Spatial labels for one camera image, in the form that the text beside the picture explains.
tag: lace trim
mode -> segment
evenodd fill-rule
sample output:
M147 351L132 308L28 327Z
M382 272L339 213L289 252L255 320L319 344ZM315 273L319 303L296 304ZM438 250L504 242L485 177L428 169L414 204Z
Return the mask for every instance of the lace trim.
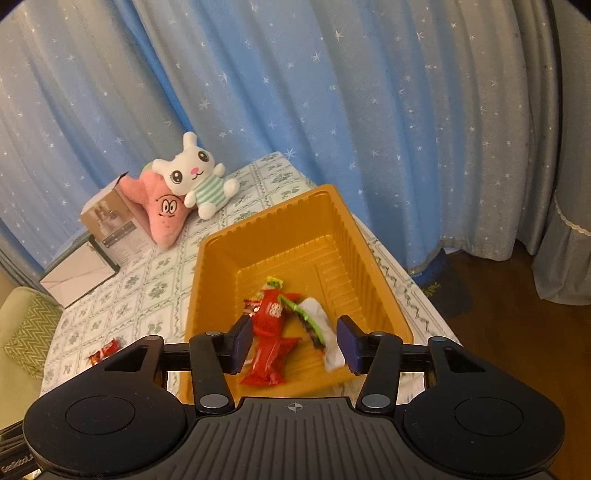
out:
M571 227L573 230L578 231L578 233L582 233L583 235L591 236L591 232L589 232L589 230L581 227L580 225L577 225L576 223L571 222L570 220L568 220L564 216L564 214L562 213L562 210L560 210L560 207L558 206L558 200L556 199L556 195L554 195L554 204L556 205L556 211L560 215L560 218L562 218L562 221L564 223L566 223L567 226Z

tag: product box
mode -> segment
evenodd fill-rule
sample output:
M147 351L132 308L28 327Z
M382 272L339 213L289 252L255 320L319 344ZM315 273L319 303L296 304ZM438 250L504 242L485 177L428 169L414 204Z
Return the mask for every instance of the product box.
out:
M80 221L107 255L123 266L153 248L155 243L150 236L148 214L141 205L121 193L121 177L123 175L86 202Z
M119 271L90 232L79 233L45 270L40 283L69 307Z

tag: small red wrapper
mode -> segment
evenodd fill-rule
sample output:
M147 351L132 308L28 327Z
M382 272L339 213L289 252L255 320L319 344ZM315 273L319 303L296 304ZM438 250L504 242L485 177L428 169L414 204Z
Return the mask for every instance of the small red wrapper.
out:
M88 360L92 366L102 362L108 356L117 353L121 349L121 345L116 339L112 339L109 343L103 346L99 351L93 353L88 357Z
M283 293L281 290L270 289L263 292L263 297L258 309L253 308L252 328L254 334L259 337L279 337L283 330L285 321L285 309L281 302L277 300L279 295L283 295L291 301L300 298L299 293Z
M241 384L264 387L283 383L285 358L299 341L299 338L260 337L252 370L242 379Z

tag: bunny ear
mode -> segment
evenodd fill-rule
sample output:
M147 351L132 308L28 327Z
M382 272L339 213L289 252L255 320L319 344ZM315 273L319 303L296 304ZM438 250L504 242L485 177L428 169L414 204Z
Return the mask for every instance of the bunny ear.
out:
M197 135L193 132L186 132L183 135L183 148L195 147L197 145Z
M156 172L156 173L160 173L162 176L164 176L164 171L165 171L165 167L166 164L168 162L166 160L162 160L161 158L157 158L156 160L154 160L152 162L152 171Z

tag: table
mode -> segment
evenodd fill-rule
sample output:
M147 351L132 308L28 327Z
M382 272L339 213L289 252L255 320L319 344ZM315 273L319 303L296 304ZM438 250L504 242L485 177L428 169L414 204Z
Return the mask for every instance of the table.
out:
M199 243L213 232L316 186L279 152L229 177L236 177L241 189L218 214L201 220L193 212L174 247L146 252L64 311L47 356L41 394L90 367L88 356L112 338L122 346L145 335L160 335L167 343L183 342ZM434 335L457 340L406 271L357 222L413 331L414 342L425 345ZM356 378L319 395L348 395L355 401L362 383L363 378ZM168 390L177 394L179 384L179 374L171 372ZM422 374L403 374L398 402L406 403L422 390Z

